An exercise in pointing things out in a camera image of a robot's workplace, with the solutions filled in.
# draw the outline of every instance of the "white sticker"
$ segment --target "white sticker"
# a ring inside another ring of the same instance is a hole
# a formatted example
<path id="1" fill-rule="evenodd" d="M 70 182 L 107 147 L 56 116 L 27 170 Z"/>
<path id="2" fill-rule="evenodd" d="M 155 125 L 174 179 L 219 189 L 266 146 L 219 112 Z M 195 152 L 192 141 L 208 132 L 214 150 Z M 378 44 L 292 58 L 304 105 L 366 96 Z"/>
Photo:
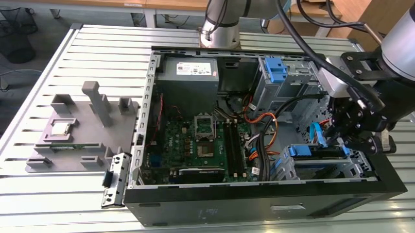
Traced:
<path id="1" fill-rule="evenodd" d="M 138 7 L 142 7 L 143 5 L 142 4 L 134 4 L 134 3 L 124 3 L 124 6 L 138 6 Z"/>
<path id="2" fill-rule="evenodd" d="M 210 63 L 179 62 L 178 75 L 212 75 Z"/>
<path id="3" fill-rule="evenodd" d="M 271 206 L 271 210 L 272 212 L 278 211 L 278 210 L 304 210 L 306 207 L 302 205 L 275 205 Z"/>
<path id="4" fill-rule="evenodd" d="M 248 107 L 255 111 L 255 109 L 256 109 L 256 106 L 254 105 L 254 104 L 248 104 Z"/>
<path id="5" fill-rule="evenodd" d="M 252 167 L 252 174 L 259 176 L 259 168 L 256 167 Z"/>

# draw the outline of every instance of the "green circuit board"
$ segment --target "green circuit board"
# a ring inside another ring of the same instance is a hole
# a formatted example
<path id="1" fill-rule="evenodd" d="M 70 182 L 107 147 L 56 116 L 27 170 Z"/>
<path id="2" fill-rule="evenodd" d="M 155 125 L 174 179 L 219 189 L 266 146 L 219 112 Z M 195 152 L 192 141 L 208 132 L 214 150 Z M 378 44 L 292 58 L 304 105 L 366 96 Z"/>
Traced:
<path id="1" fill-rule="evenodd" d="M 164 144 L 163 144 L 163 153 L 162 153 L 162 163 L 159 173 L 164 172 L 164 175 L 156 176 L 158 183 L 168 183 L 166 176 L 167 169 L 163 168 L 222 168 L 226 170 L 226 182 L 246 182 L 251 178 L 247 175 L 246 177 L 234 177 L 232 174 L 228 174 L 228 160 L 226 152 L 226 139 L 224 139 L 224 122 L 215 122 L 214 132 L 215 139 L 200 140 L 195 138 L 195 124 L 194 120 L 172 120 L 167 123 L 164 130 Z M 210 122 L 198 121 L 198 132 L 210 133 L 211 127 Z M 240 134 L 240 149 L 243 156 L 243 144 L 244 144 L 244 135 L 250 135 L 250 126 L 247 123 L 240 123 L 238 125 L 238 132 Z"/>

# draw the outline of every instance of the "black trash can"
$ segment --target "black trash can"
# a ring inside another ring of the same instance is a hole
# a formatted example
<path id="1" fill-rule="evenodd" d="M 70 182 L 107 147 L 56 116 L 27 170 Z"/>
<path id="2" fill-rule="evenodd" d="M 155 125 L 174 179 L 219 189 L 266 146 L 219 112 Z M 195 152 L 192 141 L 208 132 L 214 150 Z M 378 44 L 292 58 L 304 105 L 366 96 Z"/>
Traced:
<path id="1" fill-rule="evenodd" d="M 16 27 L 16 22 L 0 20 L 0 53 L 11 63 L 20 64 L 31 61 L 36 52 L 27 35 Z"/>
<path id="2" fill-rule="evenodd" d="M 38 25 L 34 20 L 32 16 L 32 9 L 31 8 L 16 8 L 12 10 L 2 10 L 0 12 L 6 18 L 7 21 L 10 22 L 16 22 L 14 26 L 18 27 L 18 29 L 22 31 L 24 34 L 32 34 L 38 32 Z"/>

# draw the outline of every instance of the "slotted metal table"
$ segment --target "slotted metal table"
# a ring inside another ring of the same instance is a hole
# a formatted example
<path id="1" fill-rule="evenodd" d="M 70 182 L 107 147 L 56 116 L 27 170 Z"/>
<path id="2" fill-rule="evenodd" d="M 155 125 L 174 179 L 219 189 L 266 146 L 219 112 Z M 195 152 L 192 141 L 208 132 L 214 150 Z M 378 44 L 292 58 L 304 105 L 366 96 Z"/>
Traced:
<path id="1" fill-rule="evenodd" d="M 361 49 L 345 39 L 306 40 L 316 52 L 328 56 Z M 284 35 L 242 33 L 240 43 L 246 50 L 300 51 Z M 52 113 L 55 94 L 88 100 L 82 93 L 83 82 L 99 81 L 99 91 L 110 100 L 130 96 L 142 103 L 152 45 L 198 47 L 199 35 L 191 30 L 95 25 L 70 30 L 0 140 L 0 232 L 166 231 L 146 229 L 127 208 L 100 209 L 102 172 L 24 171 Z M 398 152 L 389 156 L 407 193 L 335 218 L 170 227 L 170 232 L 415 232 L 415 124 L 410 119 L 406 117 L 397 125 L 393 136 Z"/>

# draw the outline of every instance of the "power supply label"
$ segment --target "power supply label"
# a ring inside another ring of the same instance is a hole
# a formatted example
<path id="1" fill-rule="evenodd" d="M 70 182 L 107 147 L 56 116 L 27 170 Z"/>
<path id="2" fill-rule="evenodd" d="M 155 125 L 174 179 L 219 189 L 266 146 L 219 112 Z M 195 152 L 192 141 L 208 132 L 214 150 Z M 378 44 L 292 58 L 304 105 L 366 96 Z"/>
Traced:
<path id="1" fill-rule="evenodd" d="M 178 75 L 212 75 L 212 69 L 208 62 L 179 62 Z"/>

